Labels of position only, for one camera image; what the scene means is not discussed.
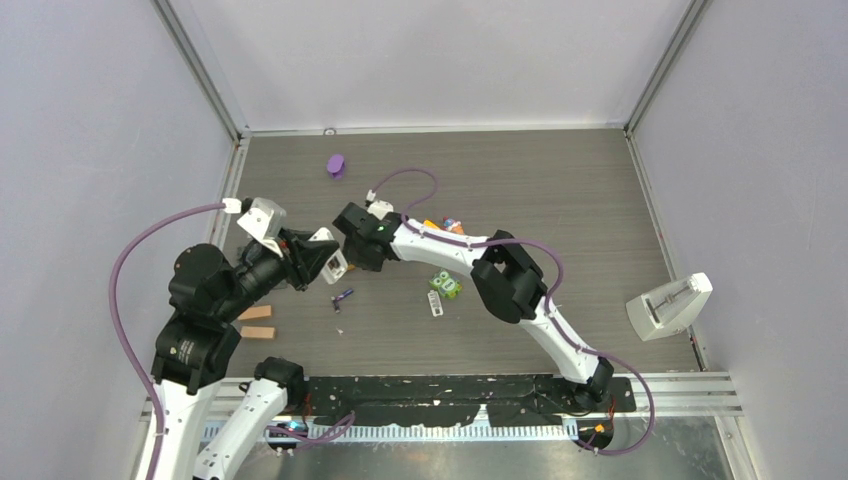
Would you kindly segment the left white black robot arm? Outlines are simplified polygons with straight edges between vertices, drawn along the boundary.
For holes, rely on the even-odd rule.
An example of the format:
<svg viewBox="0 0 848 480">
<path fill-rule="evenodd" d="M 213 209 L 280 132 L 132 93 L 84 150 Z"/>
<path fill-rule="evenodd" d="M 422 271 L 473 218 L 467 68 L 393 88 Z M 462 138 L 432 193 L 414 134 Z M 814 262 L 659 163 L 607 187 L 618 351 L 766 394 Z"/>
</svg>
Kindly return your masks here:
<svg viewBox="0 0 848 480">
<path fill-rule="evenodd" d="M 206 417 L 241 340 L 234 321 L 274 287 L 304 291 L 329 266 L 342 267 L 339 244 L 321 228 L 287 230 L 276 254 L 256 240 L 231 265 L 212 244 L 184 250 L 168 290 L 174 312 L 155 341 L 155 414 L 144 455 L 155 479 L 226 479 L 235 473 L 272 418 L 293 414 L 308 396 L 302 366 L 269 357 L 254 370 L 241 405 L 207 446 L 199 448 Z"/>
</svg>

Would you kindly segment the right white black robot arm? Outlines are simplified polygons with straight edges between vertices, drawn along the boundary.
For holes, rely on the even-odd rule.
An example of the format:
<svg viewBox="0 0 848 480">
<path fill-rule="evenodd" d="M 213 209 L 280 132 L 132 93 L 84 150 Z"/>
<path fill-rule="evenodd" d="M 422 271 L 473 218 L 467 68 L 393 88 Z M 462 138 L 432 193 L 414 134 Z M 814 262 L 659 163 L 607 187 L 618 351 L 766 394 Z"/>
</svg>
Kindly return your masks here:
<svg viewBox="0 0 848 480">
<path fill-rule="evenodd" d="M 379 272 L 392 260 L 466 276 L 491 315 L 521 327 L 551 357 L 580 409 L 596 410 L 610 398 L 613 366 L 554 305 L 542 268 L 526 250 L 531 241 L 503 230 L 491 237 L 460 235 L 355 203 L 347 204 L 333 225 L 344 237 L 344 256 L 362 270 Z"/>
</svg>

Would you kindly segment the white remote control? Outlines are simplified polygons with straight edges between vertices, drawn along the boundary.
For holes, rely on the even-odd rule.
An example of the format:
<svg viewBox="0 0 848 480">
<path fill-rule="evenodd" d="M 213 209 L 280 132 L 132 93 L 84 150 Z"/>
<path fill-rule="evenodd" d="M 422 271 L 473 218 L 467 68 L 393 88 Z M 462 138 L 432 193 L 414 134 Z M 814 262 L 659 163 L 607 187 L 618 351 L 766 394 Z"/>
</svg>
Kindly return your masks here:
<svg viewBox="0 0 848 480">
<path fill-rule="evenodd" d="M 310 237 L 310 241 L 331 242 L 336 245 L 336 249 L 321 269 L 321 276 L 328 285 L 337 283 L 348 272 L 349 264 L 332 232 L 326 227 L 321 227 Z"/>
</svg>

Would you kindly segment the white remote battery cover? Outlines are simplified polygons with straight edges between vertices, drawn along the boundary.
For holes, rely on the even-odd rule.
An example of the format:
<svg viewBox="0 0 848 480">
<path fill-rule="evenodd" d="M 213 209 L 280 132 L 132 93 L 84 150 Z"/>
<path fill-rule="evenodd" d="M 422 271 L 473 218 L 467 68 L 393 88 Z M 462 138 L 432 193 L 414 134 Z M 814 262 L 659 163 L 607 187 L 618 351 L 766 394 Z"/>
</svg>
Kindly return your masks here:
<svg viewBox="0 0 848 480">
<path fill-rule="evenodd" d="M 431 314 L 433 317 L 440 317 L 444 314 L 441 297 L 436 290 L 430 290 L 427 293 L 427 299 Z"/>
</svg>

